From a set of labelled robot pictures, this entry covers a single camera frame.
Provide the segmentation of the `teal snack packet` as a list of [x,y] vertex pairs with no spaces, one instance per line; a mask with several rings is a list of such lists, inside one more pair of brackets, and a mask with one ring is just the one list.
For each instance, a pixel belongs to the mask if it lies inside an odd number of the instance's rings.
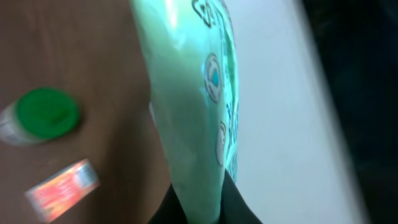
[[223,1],[133,0],[150,103],[171,183],[189,223],[217,223],[236,154],[239,75]]

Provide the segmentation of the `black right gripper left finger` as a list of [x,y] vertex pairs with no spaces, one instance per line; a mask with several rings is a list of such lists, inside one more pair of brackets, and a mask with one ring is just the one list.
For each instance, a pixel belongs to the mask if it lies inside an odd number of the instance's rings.
[[148,224],[187,224],[186,216],[172,184]]

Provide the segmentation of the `green lid jar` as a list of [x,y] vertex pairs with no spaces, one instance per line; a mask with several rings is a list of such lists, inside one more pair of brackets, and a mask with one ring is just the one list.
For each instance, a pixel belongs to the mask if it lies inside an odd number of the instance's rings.
[[1,111],[1,140],[30,146],[59,138],[80,120],[76,100],[62,90],[36,88]]

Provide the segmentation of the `orange snack box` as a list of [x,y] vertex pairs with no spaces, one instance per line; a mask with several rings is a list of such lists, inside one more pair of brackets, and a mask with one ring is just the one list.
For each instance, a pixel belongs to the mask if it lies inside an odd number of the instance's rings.
[[100,185],[89,160],[76,162],[29,189],[25,196],[38,218],[50,223]]

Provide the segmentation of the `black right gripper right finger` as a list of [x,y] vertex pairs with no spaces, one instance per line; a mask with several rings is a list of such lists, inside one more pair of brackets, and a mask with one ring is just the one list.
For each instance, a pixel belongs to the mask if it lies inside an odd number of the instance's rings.
[[221,194],[220,224],[261,224],[247,206],[228,171],[224,172]]

